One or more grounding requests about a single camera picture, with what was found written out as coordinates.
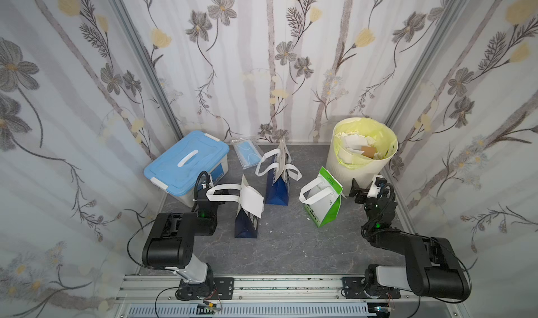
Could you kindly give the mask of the blue paper bag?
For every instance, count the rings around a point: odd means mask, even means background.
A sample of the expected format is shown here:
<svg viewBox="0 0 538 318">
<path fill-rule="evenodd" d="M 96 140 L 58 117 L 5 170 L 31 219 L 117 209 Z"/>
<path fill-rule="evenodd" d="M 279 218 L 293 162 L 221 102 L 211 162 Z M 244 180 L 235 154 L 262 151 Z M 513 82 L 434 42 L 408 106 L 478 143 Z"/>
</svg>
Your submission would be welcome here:
<svg viewBox="0 0 538 318">
<path fill-rule="evenodd" d="M 251 186 L 243 175 L 239 184 L 220 184 L 212 187 L 206 193 L 211 202 L 237 203 L 235 215 L 234 237 L 235 238 L 258 238 L 259 222 L 261 219 L 246 212 L 240 205 L 240 191 L 242 186 Z"/>
<path fill-rule="evenodd" d="M 267 205 L 288 206 L 290 179 L 299 181 L 300 170 L 291 162 L 291 155 L 285 139 L 278 147 L 262 155 L 255 170 L 256 176 L 267 176 L 265 203 Z"/>
</svg>

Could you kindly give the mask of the white receipt paper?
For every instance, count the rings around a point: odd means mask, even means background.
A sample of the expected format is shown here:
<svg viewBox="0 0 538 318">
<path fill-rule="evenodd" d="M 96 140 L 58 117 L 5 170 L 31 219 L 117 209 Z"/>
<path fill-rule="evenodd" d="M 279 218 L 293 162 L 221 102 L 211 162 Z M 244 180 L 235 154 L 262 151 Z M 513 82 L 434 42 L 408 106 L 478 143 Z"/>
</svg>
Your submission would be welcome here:
<svg viewBox="0 0 538 318">
<path fill-rule="evenodd" d="M 263 196 L 251 186 L 242 186 L 240 191 L 240 205 L 250 214 L 262 218 L 264 210 Z"/>
</svg>

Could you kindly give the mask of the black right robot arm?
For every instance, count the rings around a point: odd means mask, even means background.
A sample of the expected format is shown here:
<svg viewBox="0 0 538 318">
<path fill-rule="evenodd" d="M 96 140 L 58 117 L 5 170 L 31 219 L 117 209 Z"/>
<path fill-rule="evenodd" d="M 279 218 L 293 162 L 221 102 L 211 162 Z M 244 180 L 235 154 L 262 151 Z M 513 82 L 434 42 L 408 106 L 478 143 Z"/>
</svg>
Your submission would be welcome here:
<svg viewBox="0 0 538 318">
<path fill-rule="evenodd" d="M 392 225 L 396 216 L 396 191 L 383 176 L 362 187 L 353 178 L 349 196 L 364 207 L 367 221 L 360 234 L 371 246 L 404 257 L 405 266 L 371 264 L 360 289 L 371 298 L 391 291 L 410 291 L 444 303 L 462 303 L 472 292 L 468 269 L 445 238 L 402 231 Z"/>
</svg>

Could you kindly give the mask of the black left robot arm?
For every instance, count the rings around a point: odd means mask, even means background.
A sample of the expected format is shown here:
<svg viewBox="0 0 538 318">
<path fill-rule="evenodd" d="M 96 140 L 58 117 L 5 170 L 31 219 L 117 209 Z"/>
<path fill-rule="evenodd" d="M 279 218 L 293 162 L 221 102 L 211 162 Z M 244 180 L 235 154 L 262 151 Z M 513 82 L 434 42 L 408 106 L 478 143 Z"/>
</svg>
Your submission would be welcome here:
<svg viewBox="0 0 538 318">
<path fill-rule="evenodd" d="M 232 194 L 230 188 L 213 186 L 210 174 L 203 171 L 194 185 L 191 211 L 160 213 L 153 222 L 142 250 L 142 265 L 181 277 L 178 300 L 206 301 L 216 294 L 218 286 L 211 266 L 194 254 L 195 237 L 213 235 L 219 206 L 238 200 L 239 195 Z"/>
</svg>

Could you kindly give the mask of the cream trash bin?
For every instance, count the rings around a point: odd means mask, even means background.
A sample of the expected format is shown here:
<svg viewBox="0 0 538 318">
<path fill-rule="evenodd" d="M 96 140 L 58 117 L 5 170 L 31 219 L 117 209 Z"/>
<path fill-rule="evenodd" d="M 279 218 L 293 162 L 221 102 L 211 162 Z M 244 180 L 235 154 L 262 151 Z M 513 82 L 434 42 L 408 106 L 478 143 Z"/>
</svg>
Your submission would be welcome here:
<svg viewBox="0 0 538 318">
<path fill-rule="evenodd" d="M 326 169 L 349 193 L 352 180 L 367 186 L 398 150 L 396 134 L 385 124 L 368 118 L 348 118 L 337 123 Z"/>
</svg>

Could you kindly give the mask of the green white paper bag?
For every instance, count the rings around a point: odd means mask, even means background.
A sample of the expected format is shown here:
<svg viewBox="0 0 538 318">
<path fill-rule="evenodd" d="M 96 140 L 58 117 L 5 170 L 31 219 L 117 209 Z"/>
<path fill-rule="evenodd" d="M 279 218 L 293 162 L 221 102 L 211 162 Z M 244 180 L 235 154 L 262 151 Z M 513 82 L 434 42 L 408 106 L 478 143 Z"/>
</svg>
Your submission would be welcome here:
<svg viewBox="0 0 538 318">
<path fill-rule="evenodd" d="M 301 189 L 299 200 L 309 217 L 320 228 L 338 216 L 342 193 L 343 186 L 325 167 L 321 167 L 317 177 Z"/>
</svg>

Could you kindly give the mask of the yellow-green bin liner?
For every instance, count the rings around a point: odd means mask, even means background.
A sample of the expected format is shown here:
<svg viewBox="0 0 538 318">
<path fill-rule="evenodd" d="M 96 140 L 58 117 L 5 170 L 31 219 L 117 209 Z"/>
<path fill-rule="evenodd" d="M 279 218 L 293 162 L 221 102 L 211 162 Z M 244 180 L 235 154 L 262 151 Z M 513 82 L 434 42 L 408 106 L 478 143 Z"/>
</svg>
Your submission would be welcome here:
<svg viewBox="0 0 538 318">
<path fill-rule="evenodd" d="M 349 118 L 333 129 L 333 152 L 343 167 L 358 170 L 371 164 L 383 168 L 398 150 L 396 134 L 385 124 L 369 118 Z M 361 147 L 376 148 L 375 158 L 362 155 Z"/>
</svg>

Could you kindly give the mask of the blue lidded storage box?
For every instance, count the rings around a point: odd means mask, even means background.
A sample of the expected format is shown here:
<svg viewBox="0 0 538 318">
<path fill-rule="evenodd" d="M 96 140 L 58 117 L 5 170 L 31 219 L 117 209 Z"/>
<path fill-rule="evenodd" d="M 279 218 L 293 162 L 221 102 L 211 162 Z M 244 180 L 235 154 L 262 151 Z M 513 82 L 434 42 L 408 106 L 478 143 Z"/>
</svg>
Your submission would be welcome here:
<svg viewBox="0 0 538 318">
<path fill-rule="evenodd" d="M 211 134 L 195 130 L 144 169 L 144 176 L 186 207 L 194 206 L 198 175 L 206 171 L 214 183 L 228 172 L 229 145 Z"/>
</svg>

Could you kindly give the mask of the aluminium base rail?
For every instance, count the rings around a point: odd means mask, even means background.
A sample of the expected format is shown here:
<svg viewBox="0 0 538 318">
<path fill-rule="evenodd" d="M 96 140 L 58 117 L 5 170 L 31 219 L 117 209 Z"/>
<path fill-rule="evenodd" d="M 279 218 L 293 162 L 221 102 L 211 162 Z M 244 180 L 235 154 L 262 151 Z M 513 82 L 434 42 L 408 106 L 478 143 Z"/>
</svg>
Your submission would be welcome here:
<svg viewBox="0 0 538 318">
<path fill-rule="evenodd" d="M 231 298 L 214 296 L 216 309 L 180 301 L 178 279 L 127 276 L 108 317 L 468 317 L 464 305 L 451 305 L 409 291 L 369 298 L 356 294 L 342 275 L 234 275 Z"/>
</svg>

